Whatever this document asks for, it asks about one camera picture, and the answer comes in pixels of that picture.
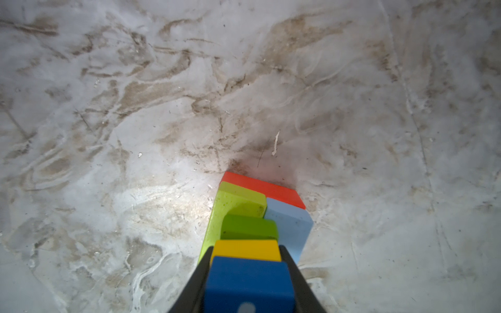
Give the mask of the lime green block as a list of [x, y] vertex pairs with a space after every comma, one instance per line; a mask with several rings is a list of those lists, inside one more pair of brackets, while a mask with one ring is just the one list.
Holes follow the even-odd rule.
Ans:
[[202, 260], [206, 250], [220, 239], [225, 216], [231, 214], [262, 218], [266, 209], [267, 202], [264, 194], [226, 181], [221, 182], [207, 224], [198, 262]]

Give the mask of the small yellow cube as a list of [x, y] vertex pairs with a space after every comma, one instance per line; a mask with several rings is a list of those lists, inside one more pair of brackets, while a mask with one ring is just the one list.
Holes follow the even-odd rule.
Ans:
[[218, 240], [211, 255], [210, 265], [215, 257], [242, 258], [269, 262], [281, 262], [278, 242], [267, 240]]

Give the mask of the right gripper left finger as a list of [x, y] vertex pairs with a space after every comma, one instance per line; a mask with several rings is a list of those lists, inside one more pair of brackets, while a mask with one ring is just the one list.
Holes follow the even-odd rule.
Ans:
[[213, 246], [209, 247], [168, 313], [201, 313]]

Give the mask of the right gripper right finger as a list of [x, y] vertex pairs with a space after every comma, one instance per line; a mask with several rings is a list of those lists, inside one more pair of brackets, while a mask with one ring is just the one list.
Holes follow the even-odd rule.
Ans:
[[279, 245], [282, 261], [287, 264], [295, 294], [294, 313], [326, 313], [284, 245]]

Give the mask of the light blue block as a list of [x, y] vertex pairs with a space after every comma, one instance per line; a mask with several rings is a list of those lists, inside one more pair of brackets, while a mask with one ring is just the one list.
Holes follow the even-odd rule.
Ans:
[[300, 207], [267, 198], [264, 218], [275, 222], [279, 233], [278, 244], [287, 248], [296, 264], [300, 263], [302, 252], [314, 226], [309, 213]]

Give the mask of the small green cube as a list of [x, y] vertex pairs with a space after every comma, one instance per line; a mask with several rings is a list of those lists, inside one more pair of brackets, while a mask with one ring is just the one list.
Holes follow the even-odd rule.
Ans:
[[279, 240], [277, 225], [272, 220], [243, 215], [227, 215], [223, 219], [221, 240]]

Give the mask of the blue number six cube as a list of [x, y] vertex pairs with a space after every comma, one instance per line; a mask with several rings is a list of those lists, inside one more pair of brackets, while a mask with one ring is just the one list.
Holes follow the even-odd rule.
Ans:
[[293, 312], [296, 300], [284, 262], [216, 256], [204, 293], [204, 312]]

